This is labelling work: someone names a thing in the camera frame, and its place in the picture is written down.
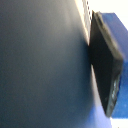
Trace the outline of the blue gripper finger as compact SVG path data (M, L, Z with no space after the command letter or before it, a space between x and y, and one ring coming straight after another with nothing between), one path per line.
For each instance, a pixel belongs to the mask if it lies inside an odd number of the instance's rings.
M89 50L106 116L128 118L128 30L115 13L93 13Z

